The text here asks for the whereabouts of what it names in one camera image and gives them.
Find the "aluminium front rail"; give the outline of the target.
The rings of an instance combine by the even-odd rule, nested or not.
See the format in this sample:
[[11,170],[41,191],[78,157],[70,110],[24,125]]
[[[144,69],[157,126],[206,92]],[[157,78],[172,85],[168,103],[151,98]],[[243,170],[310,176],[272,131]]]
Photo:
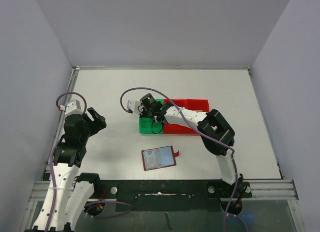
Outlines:
[[294,180],[247,180],[251,200],[298,200]]

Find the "red leather card holder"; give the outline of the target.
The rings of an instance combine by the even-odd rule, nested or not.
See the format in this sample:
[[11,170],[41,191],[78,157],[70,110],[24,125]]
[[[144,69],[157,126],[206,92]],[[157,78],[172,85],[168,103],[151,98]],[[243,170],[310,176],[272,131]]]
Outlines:
[[[179,150],[175,151],[173,146],[164,146],[164,147],[158,147],[158,148],[152,148],[152,149],[146,149],[146,150],[158,150],[160,166],[158,168],[154,168],[151,170],[167,168],[167,167],[172,167],[177,165],[176,157],[180,155],[180,152]],[[143,164],[144,171],[150,171],[146,169],[145,161],[144,161],[144,151],[146,150],[141,151],[142,164]]]

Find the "red bin with black card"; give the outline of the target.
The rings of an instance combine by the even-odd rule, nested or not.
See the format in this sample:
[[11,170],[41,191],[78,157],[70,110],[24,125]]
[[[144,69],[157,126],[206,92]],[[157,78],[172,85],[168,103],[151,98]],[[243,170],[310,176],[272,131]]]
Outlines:
[[[179,107],[185,107],[186,99],[173,99],[172,101]],[[186,126],[175,125],[175,124],[165,124],[164,125],[164,134],[196,135],[196,132]]]

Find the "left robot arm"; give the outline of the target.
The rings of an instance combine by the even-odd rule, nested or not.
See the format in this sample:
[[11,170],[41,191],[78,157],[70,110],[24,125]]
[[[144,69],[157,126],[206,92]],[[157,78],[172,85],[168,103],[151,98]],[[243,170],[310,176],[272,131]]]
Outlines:
[[100,195],[96,173],[78,174],[89,137],[106,128],[106,120],[92,107],[84,114],[66,112],[64,134],[51,153],[51,180],[31,232],[72,232],[90,197]]

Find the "green plastic bin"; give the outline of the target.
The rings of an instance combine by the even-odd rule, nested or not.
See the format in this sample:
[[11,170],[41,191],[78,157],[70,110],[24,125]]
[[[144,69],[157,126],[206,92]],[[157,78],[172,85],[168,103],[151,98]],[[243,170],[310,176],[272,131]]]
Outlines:
[[[163,99],[156,99],[157,101],[164,103]],[[143,135],[149,134],[163,134],[164,124],[156,122],[154,119],[139,117],[139,133]]]

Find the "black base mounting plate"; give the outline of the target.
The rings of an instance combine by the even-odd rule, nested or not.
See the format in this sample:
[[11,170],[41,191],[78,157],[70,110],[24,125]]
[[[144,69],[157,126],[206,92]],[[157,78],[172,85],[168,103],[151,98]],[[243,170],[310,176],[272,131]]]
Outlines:
[[228,200],[251,198],[250,184],[237,189],[222,180],[102,180],[90,200],[116,201],[116,212],[220,212]]

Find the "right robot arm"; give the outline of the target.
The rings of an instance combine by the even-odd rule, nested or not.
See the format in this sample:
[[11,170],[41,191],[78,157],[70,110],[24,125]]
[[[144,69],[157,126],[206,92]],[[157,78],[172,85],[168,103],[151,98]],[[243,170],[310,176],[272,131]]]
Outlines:
[[162,104],[149,93],[133,103],[133,112],[164,124],[190,127],[201,136],[204,147],[216,156],[221,172],[223,192],[230,197],[241,190],[239,173],[235,162],[235,131],[222,116],[213,109],[198,112],[177,106],[169,100]]

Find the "red bin with gold card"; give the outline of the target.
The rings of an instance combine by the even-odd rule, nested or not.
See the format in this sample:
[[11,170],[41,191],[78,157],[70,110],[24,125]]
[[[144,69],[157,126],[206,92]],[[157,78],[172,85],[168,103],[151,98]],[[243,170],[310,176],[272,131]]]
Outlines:
[[186,99],[185,106],[186,109],[198,112],[209,112],[210,105],[207,99]]

